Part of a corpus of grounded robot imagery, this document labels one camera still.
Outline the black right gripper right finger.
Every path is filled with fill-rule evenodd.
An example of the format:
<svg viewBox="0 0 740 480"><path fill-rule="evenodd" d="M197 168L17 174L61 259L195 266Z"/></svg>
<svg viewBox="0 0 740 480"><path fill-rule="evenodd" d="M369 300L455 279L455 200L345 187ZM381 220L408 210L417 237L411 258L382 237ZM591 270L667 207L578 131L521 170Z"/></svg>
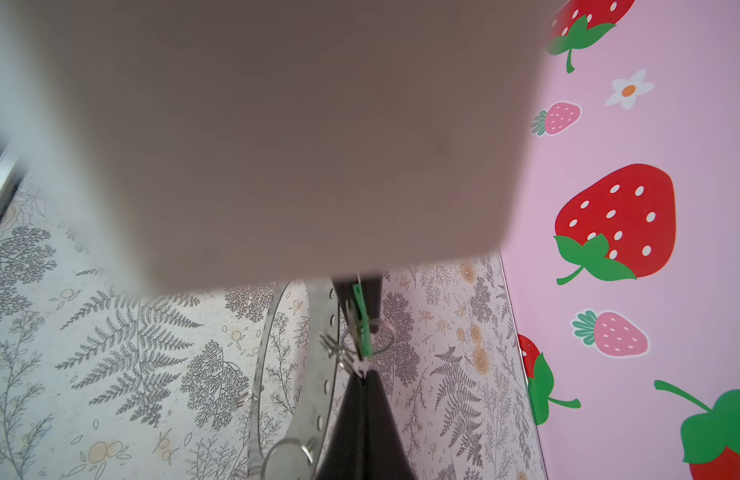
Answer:
<svg viewBox="0 0 740 480"><path fill-rule="evenodd" d="M375 370L365 376L364 407L364 478L414 480L380 374Z"/></svg>

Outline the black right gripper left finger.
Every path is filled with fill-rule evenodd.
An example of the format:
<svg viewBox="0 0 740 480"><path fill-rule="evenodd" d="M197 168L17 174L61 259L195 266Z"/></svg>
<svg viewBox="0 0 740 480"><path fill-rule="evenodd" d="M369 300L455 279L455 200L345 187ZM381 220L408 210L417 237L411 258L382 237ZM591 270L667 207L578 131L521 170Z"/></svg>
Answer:
<svg viewBox="0 0 740 480"><path fill-rule="evenodd" d="M364 478L367 398L364 378L352 374L318 480Z"/></svg>

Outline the clear acrylic keyring holder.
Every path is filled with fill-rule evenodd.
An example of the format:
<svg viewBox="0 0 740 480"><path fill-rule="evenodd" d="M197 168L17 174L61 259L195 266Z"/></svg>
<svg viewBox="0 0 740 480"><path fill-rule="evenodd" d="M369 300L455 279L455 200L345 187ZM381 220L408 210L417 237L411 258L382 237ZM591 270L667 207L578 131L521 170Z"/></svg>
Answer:
<svg viewBox="0 0 740 480"><path fill-rule="evenodd" d="M278 283L265 317L256 370L251 387L250 439L248 441L247 477L249 479L312 479L318 468L330 419L337 362L328 357L319 343L321 333L335 335L337 326L329 318L337 313L337 300L329 297L334 289L328 278L307 280L309 301L309 336L303 386L284 437L266 450L261 441L262 402L273 389L264 385L266 359L277 309L289 284Z"/></svg>

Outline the silver key green tag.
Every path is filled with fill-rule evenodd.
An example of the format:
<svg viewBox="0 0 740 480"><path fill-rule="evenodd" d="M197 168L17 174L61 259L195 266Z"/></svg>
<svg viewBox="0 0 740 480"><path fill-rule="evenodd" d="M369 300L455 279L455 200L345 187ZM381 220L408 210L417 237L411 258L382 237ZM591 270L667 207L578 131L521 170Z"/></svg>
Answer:
<svg viewBox="0 0 740 480"><path fill-rule="evenodd" d="M319 343L328 357L349 374L364 377L371 361L390 351L397 340L396 327L381 317L383 278L340 279L329 297L337 300L337 313L329 318L338 333L321 333Z"/></svg>

